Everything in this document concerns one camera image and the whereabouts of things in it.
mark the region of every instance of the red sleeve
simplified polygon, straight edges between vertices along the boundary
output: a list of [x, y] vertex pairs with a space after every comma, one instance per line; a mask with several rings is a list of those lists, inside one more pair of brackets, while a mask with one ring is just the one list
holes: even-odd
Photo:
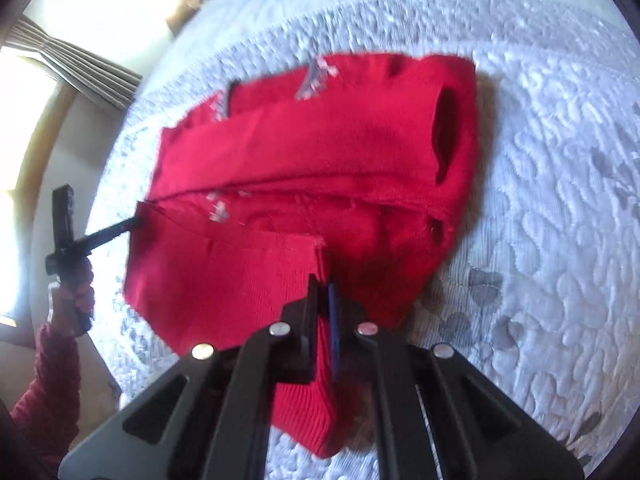
[[11, 417], [37, 455], [58, 470], [78, 435], [80, 359], [76, 340], [49, 324], [38, 334], [36, 378], [14, 406]]

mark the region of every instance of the mattress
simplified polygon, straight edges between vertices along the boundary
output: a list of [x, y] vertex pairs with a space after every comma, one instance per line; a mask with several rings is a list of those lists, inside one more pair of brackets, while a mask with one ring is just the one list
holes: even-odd
[[[139, 92], [88, 232], [133, 214], [162, 127], [213, 90], [362, 51], [478, 70], [474, 193], [408, 341], [450, 342], [591, 472], [640, 404], [640, 45], [610, 0], [211, 0]], [[90, 332], [124, 402], [177, 359], [122, 299], [126, 257], [94, 251]], [[377, 476], [369, 403], [331, 459], [272, 430], [266, 475]]]

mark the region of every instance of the silver screw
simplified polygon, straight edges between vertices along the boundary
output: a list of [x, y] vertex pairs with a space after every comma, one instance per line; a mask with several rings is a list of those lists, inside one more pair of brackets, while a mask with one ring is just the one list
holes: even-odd
[[205, 359], [209, 359], [215, 351], [216, 349], [213, 348], [213, 346], [211, 346], [209, 343], [200, 343], [199, 345], [193, 347], [193, 350], [191, 350], [191, 355], [195, 359], [204, 361]]
[[455, 354], [453, 348], [446, 343], [438, 343], [433, 347], [433, 354], [438, 359], [451, 359]]
[[277, 321], [269, 327], [269, 333], [276, 337], [289, 335], [289, 332], [291, 332], [291, 327], [284, 321]]
[[358, 325], [358, 334], [360, 335], [376, 335], [378, 326], [370, 321], [365, 321]]

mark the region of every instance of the folded red garment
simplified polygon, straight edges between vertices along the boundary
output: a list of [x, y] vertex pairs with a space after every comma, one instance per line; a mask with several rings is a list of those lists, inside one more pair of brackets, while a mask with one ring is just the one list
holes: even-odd
[[[473, 64], [322, 66], [311, 92], [302, 69], [242, 84], [228, 118], [216, 94], [162, 133], [124, 289], [176, 352], [242, 344], [305, 295], [309, 273], [394, 328], [452, 246], [476, 168]], [[316, 380], [280, 386], [273, 412], [319, 456], [340, 449], [356, 401], [335, 391], [326, 345], [321, 322]]]

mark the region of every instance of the striped curtain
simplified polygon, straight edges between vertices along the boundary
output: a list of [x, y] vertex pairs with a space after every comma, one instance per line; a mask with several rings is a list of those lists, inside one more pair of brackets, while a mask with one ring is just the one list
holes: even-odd
[[133, 101], [141, 76], [78, 46], [50, 37], [21, 16], [4, 45], [36, 55], [62, 79], [107, 110], [125, 110]]

